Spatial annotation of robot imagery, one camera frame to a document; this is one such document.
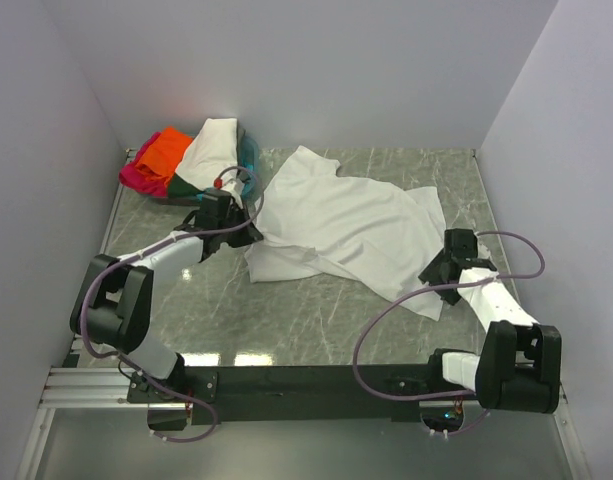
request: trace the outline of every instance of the green cloth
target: green cloth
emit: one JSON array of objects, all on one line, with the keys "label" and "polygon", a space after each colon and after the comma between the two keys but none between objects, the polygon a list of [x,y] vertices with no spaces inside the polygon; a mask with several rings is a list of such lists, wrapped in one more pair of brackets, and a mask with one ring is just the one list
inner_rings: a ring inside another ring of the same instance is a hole
[{"label": "green cloth", "polygon": [[166,189],[166,195],[168,198],[194,197],[200,193],[204,192],[195,188],[177,174],[173,175],[173,178],[170,180],[168,188]]}]

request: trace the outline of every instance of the gray marble surface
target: gray marble surface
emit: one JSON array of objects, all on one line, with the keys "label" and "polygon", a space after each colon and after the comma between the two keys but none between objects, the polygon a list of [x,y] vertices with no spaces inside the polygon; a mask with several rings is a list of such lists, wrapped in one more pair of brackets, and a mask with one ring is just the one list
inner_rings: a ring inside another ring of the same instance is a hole
[{"label": "gray marble surface", "polygon": [[[265,183],[294,149],[264,150]],[[410,189],[436,186],[446,224],[475,230],[495,223],[471,150],[329,149],[342,176],[370,177]],[[107,253],[136,251],[167,235],[190,207],[165,206],[121,193]],[[499,239],[486,237],[494,263],[507,271]],[[359,282],[318,275],[251,284],[243,251],[228,247],[181,272],[155,292],[151,329],[189,364],[348,364],[366,322],[388,305]],[[397,308],[364,344],[363,363],[425,363],[435,348],[479,352],[484,331],[465,302],[444,305],[439,322]],[[82,354],[80,366],[113,365]]]}]

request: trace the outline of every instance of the cable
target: cable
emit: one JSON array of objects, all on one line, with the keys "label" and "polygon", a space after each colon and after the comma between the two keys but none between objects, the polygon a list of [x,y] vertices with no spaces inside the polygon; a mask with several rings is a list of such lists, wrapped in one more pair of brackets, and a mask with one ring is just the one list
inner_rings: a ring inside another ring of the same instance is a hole
[{"label": "cable", "polygon": [[122,376],[124,376],[127,379],[131,380],[130,375],[128,375],[125,371],[122,370],[122,360],[121,359],[117,362],[117,370],[119,370],[119,373],[121,373]]},{"label": "cable", "polygon": [[[237,166],[232,166],[232,167],[228,167],[224,170],[222,170],[222,172],[217,176],[217,178],[221,179],[222,176],[231,171],[231,170],[241,170],[241,171],[245,171],[248,174],[251,175],[251,177],[254,180],[254,184],[255,185],[261,185],[261,182],[259,180],[259,177],[257,176],[257,174],[255,172],[253,172],[252,170],[249,170],[247,168],[244,167],[240,167],[239,165]],[[107,353],[101,353],[98,352],[97,350],[95,350],[93,348],[93,345],[91,344],[90,341],[90,336],[88,334],[88,307],[91,304],[91,300],[93,298],[93,296],[95,295],[95,293],[97,292],[97,290],[99,289],[101,283],[104,281],[104,279],[110,275],[111,273],[113,273],[115,270],[122,268],[124,265],[128,265],[140,258],[143,257],[147,257],[149,255],[152,255],[153,253],[158,252],[159,250],[161,250],[164,247],[167,247],[168,245],[170,245],[171,243],[174,243],[178,240],[183,240],[186,238],[191,238],[191,237],[203,237],[203,236],[207,236],[207,235],[219,235],[219,234],[223,234],[223,233],[232,233],[232,232],[236,232],[238,230],[241,230],[243,228],[246,228],[248,225],[250,225],[251,223],[253,223],[253,221],[257,218],[257,216],[259,215],[259,212],[262,210],[262,207],[264,206],[264,192],[260,191],[260,197],[259,197],[259,206],[257,207],[257,209],[255,210],[255,212],[253,213],[253,215],[251,215],[248,220],[246,220],[245,222],[240,223],[239,225],[236,225],[234,227],[229,227],[229,228],[221,228],[221,229],[217,229],[217,230],[203,230],[200,232],[191,232],[191,233],[185,233],[185,234],[180,234],[178,235],[176,238],[172,238],[172,237],[168,237],[164,240],[162,240],[159,243],[156,243],[155,245],[147,248],[146,250],[141,251],[139,254],[136,255],[132,255],[128,258],[125,258],[123,260],[120,260],[119,262],[111,265],[110,267],[108,267],[107,269],[103,270],[99,275],[97,275],[97,277],[95,277],[95,279],[93,280],[93,282],[90,284],[90,286],[88,287],[88,290],[86,291],[86,295],[84,296],[84,301],[82,303],[82,310],[79,316],[79,330],[81,333],[81,337],[82,337],[82,342],[84,343],[84,347],[86,348],[86,351],[93,357],[93,358],[106,358],[106,357],[110,357],[110,356],[118,356],[120,359],[120,362],[124,362],[126,365],[132,367],[135,369],[136,372],[138,372],[138,374],[141,374],[144,379],[146,379],[146,381],[155,389],[159,390],[160,392],[166,393],[172,397],[178,398],[180,400],[183,400],[186,403],[194,403],[197,406],[200,406],[202,408],[205,408],[206,410],[208,410],[208,412],[211,414],[213,422],[211,424],[211,426],[201,435],[197,435],[195,437],[190,437],[190,438],[172,438],[172,437],[167,437],[159,432],[153,432],[153,434],[159,438],[161,438],[164,441],[168,441],[168,442],[172,442],[172,443],[190,443],[190,442],[194,442],[196,440],[201,440],[203,438],[206,438],[208,435],[210,435],[215,428],[217,427],[217,424],[219,423],[219,419],[218,419],[218,415],[217,415],[217,411],[208,403],[199,400],[198,398],[193,398],[190,397],[188,395],[184,395],[182,393],[178,393],[175,392],[174,390],[171,390],[168,387],[165,387],[164,385],[162,385],[160,382],[158,382],[157,380],[155,380],[154,378],[152,378],[150,375],[146,374],[140,367],[139,365],[135,364],[133,361],[131,361],[126,355],[122,354],[121,352],[118,351],[111,351],[111,352],[107,352]]]},{"label": "cable", "polygon": [[[408,300],[410,298],[416,297],[416,296],[421,295],[423,293],[429,293],[429,292],[440,292],[442,290],[452,290],[452,289],[456,289],[456,288],[479,287],[479,286],[485,285],[487,283],[491,283],[491,282],[493,282],[493,281],[495,281],[497,279],[502,279],[503,280],[503,279],[528,279],[528,278],[535,278],[535,277],[538,277],[539,275],[541,275],[544,272],[544,269],[546,268],[546,260],[544,259],[544,255],[542,255],[542,252],[539,251],[539,249],[537,248],[537,246],[533,242],[531,242],[527,238],[523,237],[522,235],[518,235],[516,233],[511,233],[511,232],[506,232],[506,231],[487,230],[487,231],[478,233],[478,236],[493,235],[493,234],[504,235],[504,236],[509,236],[509,237],[517,238],[517,239],[523,241],[524,243],[526,243],[535,252],[537,257],[539,258],[539,262],[540,262],[539,270],[537,270],[537,272],[535,272],[535,273],[529,273],[529,274],[502,274],[502,275],[498,275],[497,277],[485,278],[485,279],[479,280],[477,282],[449,283],[449,284],[445,284],[445,285],[434,285],[434,286],[423,287],[423,288],[420,288],[419,290],[415,290],[414,292],[407,293],[406,295],[403,295],[402,297],[400,297],[397,300],[395,300],[388,307],[386,307],[381,313],[379,313],[376,317],[374,317],[370,322],[368,322],[366,324],[366,326],[362,330],[361,334],[359,335],[359,338],[357,339],[357,343],[355,344],[355,348],[353,349],[353,363],[352,363],[353,375],[355,376],[355,380],[357,380],[357,383],[359,383],[359,385],[364,390],[366,390],[368,393],[370,393],[371,395],[374,395],[374,396],[376,396],[378,398],[383,398],[385,400],[392,400],[392,401],[395,401],[395,402],[412,402],[412,401],[420,401],[420,400],[433,400],[433,399],[437,399],[437,398],[458,397],[458,396],[463,396],[463,395],[472,395],[474,393],[474,392],[471,392],[470,390],[456,390],[456,391],[453,391],[453,392],[426,393],[426,394],[421,394],[421,395],[390,395],[390,394],[383,393],[383,392],[380,392],[378,390],[375,390],[374,388],[370,387],[364,381],[364,379],[362,378],[361,374],[359,373],[358,360],[359,360],[359,352],[361,350],[362,344],[364,343],[364,340],[366,340],[366,337],[368,336],[370,331],[386,315],[388,315],[392,310],[394,310],[395,307],[397,307],[398,305],[402,304],[403,302],[405,302],[406,300]],[[473,424],[476,425],[476,424],[480,423],[481,420],[478,418],[477,420],[475,420],[473,422]]]},{"label": "cable", "polygon": [[546,259],[544,258],[544,255],[539,250],[539,248],[537,248],[537,245],[535,245],[533,242],[528,240],[523,235],[520,235],[518,233],[508,232],[506,230],[486,230],[484,232],[477,232],[476,235],[478,237],[483,237],[485,235],[500,235],[504,237],[516,238],[524,242],[526,245],[528,245],[533,250],[533,252],[535,252],[535,255],[537,255],[537,258],[539,258],[539,270],[537,270],[535,273],[513,273],[513,274],[503,273],[497,276],[498,279],[506,280],[506,279],[512,278],[516,280],[529,280],[531,278],[537,278],[542,273],[544,273],[544,270],[546,269]]},{"label": "cable", "polygon": [[455,437],[457,435],[461,435],[462,433],[466,433],[472,430],[473,428],[475,428],[477,425],[482,423],[489,414],[490,414],[489,409],[484,410],[482,413],[479,414],[479,416],[475,420],[473,420],[466,426],[463,426],[462,424],[462,427],[459,430],[455,430],[454,432],[448,432],[448,431],[440,432],[438,430],[433,430],[431,428],[426,428],[426,431],[429,432],[431,435],[434,435],[435,433],[437,434],[443,433],[446,437]]}]

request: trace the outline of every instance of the clothing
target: clothing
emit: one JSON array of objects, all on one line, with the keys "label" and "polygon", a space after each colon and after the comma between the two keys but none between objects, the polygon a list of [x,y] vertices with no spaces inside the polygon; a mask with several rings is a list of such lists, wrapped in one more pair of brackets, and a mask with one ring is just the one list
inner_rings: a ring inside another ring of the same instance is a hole
[{"label": "clothing", "polygon": [[[168,184],[168,196],[178,198],[197,195],[212,187],[224,169],[237,165],[237,142],[237,119],[206,120],[177,165]],[[237,181],[236,176],[235,170],[226,173],[222,177],[222,190],[240,202],[239,194],[243,185]]]},{"label": "clothing", "polygon": [[192,141],[188,135],[166,127],[135,163],[135,168],[147,181],[162,181],[168,185]]},{"label": "clothing", "polygon": [[[422,286],[417,276],[443,246],[437,189],[408,192],[368,178],[337,177],[337,160],[299,147],[268,185],[255,226],[264,240],[246,252],[251,282],[329,273],[393,301]],[[402,304],[438,320],[441,300]]]},{"label": "clothing", "polygon": [[135,165],[141,160],[144,152],[146,152],[155,140],[159,138],[159,135],[159,132],[155,132],[139,149],[135,159],[120,170],[119,181],[122,185],[136,192],[151,195],[153,197],[166,197],[166,185],[162,180],[148,180],[137,170],[137,168],[135,168]]}]

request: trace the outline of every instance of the pink cloth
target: pink cloth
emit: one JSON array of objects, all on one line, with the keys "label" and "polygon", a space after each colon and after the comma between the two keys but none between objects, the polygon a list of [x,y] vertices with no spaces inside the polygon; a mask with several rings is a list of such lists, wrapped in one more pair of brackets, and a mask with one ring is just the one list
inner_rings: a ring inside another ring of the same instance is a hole
[{"label": "pink cloth", "polygon": [[160,132],[153,133],[153,136],[148,139],[148,141],[142,145],[142,148],[139,149],[137,155],[135,156],[135,160],[130,162],[124,168],[122,168],[119,172],[119,182],[139,193],[144,193],[146,195],[150,195],[152,197],[166,197],[166,185],[163,181],[155,182],[152,180],[146,180],[142,174],[135,168],[135,164],[142,157],[144,152],[150,147],[155,140],[159,137]]}]

